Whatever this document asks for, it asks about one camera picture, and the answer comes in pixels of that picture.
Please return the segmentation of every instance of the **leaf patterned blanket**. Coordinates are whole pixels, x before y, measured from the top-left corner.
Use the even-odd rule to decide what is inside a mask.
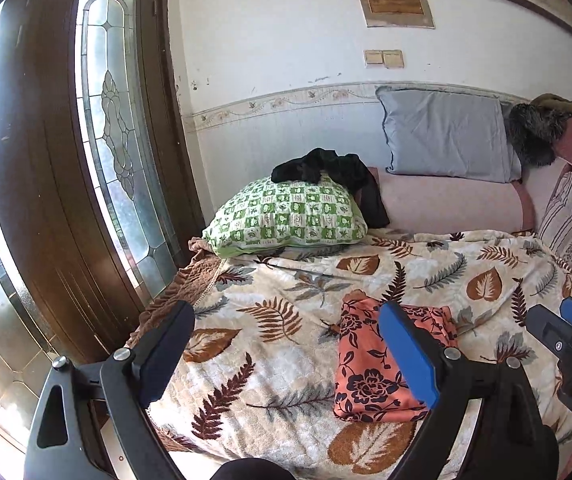
[[[149,409],[168,450],[272,460],[306,479],[384,479],[421,422],[333,415],[342,298],[448,305],[473,360],[519,359],[559,440],[572,413],[555,395],[556,359],[524,328],[529,307],[559,311],[572,273],[532,237],[494,231],[369,234],[364,243],[224,260],[195,305],[191,341]],[[471,402],[442,478],[463,461],[479,411]],[[181,466],[181,454],[173,454]]]

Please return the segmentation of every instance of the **wallpaper border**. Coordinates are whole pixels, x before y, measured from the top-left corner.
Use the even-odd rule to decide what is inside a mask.
[[[276,92],[210,108],[183,118],[184,131],[194,134],[222,124],[269,114],[348,104],[377,102],[375,91],[382,85],[395,89],[436,90],[495,97],[502,102],[519,103],[528,100],[516,95],[494,92],[471,86],[434,84],[413,81],[375,81],[314,86]]]

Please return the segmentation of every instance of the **gray pillow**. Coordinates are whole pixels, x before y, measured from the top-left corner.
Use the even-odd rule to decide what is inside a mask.
[[[477,95],[377,89],[393,174],[459,176],[512,182],[522,167],[506,141],[499,99]]]

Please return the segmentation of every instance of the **orange floral cloth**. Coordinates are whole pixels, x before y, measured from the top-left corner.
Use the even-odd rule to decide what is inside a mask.
[[[335,407],[341,420],[408,422],[428,414],[410,393],[397,363],[379,334],[381,300],[354,290],[343,297]],[[402,305],[415,326],[447,346],[457,346],[450,308]]]

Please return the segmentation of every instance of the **silver bolt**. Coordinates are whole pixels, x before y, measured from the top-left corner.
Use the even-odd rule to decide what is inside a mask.
[[[512,357],[512,356],[506,359],[506,364],[508,365],[509,368],[519,368],[520,366],[522,366],[520,360],[517,359],[517,357]]]
[[[115,350],[112,356],[115,358],[115,361],[125,361],[130,357],[130,348],[119,348]]]
[[[444,355],[446,359],[450,359],[451,361],[456,361],[461,357],[461,352],[453,347],[448,347],[444,350]]]
[[[70,361],[65,355],[60,355],[59,357],[55,358],[52,362],[52,367],[55,370],[63,369]]]

